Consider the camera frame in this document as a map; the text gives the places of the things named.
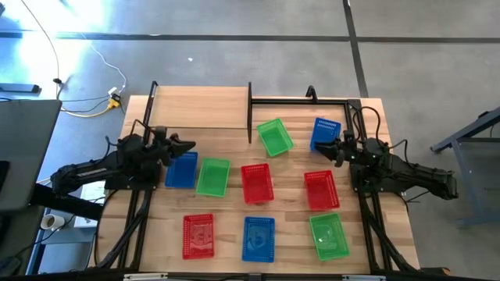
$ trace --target red plastic basket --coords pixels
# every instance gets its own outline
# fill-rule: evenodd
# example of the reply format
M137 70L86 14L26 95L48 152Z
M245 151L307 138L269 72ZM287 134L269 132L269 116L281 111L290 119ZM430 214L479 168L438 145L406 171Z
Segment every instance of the red plastic basket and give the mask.
M273 183L267 163L242 166L241 181L243 181L243 195L246 204L274 200Z
M304 178L311 210L321 211L341 206L331 171L305 173Z
M182 258L211 258L213 244L213 214L185 215Z

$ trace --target gray floor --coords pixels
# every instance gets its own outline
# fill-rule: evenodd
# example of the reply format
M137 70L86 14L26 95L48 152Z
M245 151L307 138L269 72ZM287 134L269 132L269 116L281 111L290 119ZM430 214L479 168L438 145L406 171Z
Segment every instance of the gray floor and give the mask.
M118 34L348 34L341 0L27 0L47 29ZM351 0L359 36L499 37L500 2L495 0ZM5 2L1 30L37 30L18 1ZM359 97L349 43L94 41L94 46L128 78L125 97L147 94L152 80L172 85L245 85L255 94L303 95L310 84L329 97ZM121 77L104 66L86 41L56 40L64 98L98 97ZM371 98L382 98L393 142L410 140L412 162L458 170L451 151L433 155L429 147L500 103L500 44L359 45ZM47 41L29 33L0 39L0 80L32 82L54 98L55 62ZM66 103L89 108L93 101ZM95 119L61 113L40 178L61 165L87 161L105 152L104 136L120 133L123 114L113 110ZM500 136L500 128L494 133ZM460 175L459 191L463 193ZM500 226L460 229L469 215L466 197L442 201L422 197L410 205L410 218L422 266L446 266L454 275L497 279L500 276ZM87 257L71 247L68 258ZM57 265L49 246L41 271L74 269Z

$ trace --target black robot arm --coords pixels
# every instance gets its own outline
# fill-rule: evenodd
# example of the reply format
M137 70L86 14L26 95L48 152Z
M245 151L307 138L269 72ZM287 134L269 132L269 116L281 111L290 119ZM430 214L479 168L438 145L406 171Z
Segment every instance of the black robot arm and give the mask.
M335 160L340 167L344 161L351 165L351 177L355 191L401 193L418 186L433 195L450 200L458 197L453 172L410 163L389 152L387 144L375 138L358 141L352 131L344 132L345 140L315 143L321 154Z
M81 164L65 165L52 174L52 189L60 196L73 192L86 183L106 180L105 188L110 190L150 190L159 182L162 164L170 165L173 158L193 148L194 141L182 141L176 133L166 138L166 128L145 127L154 138L144 144L143 138L131 133L118 140L116 150L102 159Z

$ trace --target wooden board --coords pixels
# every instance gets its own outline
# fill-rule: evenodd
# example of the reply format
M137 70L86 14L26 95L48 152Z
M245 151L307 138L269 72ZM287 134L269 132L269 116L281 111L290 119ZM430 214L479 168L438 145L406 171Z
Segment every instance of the wooden board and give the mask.
M247 87L159 86L150 124L169 128L247 127Z
M154 111L161 110L158 93ZM130 132L134 119L142 119L147 97L132 96L123 124L122 137ZM384 109L380 99L363 99L362 105L378 110L382 123L380 138L389 141ZM370 136L374 136L377 117L363 111ZM295 147L283 155L269 158L255 127L270 119L281 118ZM225 198L205 197L194 190L165 188L164 183L153 196L141 259L141 271L161 272L274 272L274 273L369 273L366 246L359 212L359 203L351 189L348 165L333 168L323 156L309 151L314 119L323 117L342 123L344 109L329 105L254 105L252 144L246 130L170 129L181 140L196 141L202 162L205 157L228 158L232 161ZM154 124L162 124L155 116ZM262 206L246 205L241 188L240 166L268 162L273 177L275 200ZM341 202L338 212L345 228L351 255L332 261L320 261L316 255L309 217L323 212L311 212L305 197L305 172L333 169L334 181ZM127 216L129 191L120 191L107 204L99 233L99 256L104 258L123 232ZM393 194L381 194L380 201L388 236L407 261L419 267L409 217L405 205ZM215 257L204 260L182 259L182 219L188 214L213 213L215 220ZM274 263L243 262L241 248L243 223L247 215L269 216L276 219L276 259ZM129 260L134 247L129 251ZM380 246L376 242L379 264Z

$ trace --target green basket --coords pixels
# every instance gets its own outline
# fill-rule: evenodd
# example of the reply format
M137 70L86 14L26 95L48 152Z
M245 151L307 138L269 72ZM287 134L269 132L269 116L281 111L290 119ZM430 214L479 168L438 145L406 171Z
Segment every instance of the green basket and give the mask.
M349 248L337 213L315 215L309 219L316 251L321 261L349 256Z
M224 197L231 162L221 158L204 158L196 193Z
M271 157L289 151L294 147L287 129L279 118L258 125L257 131L266 147L267 153Z

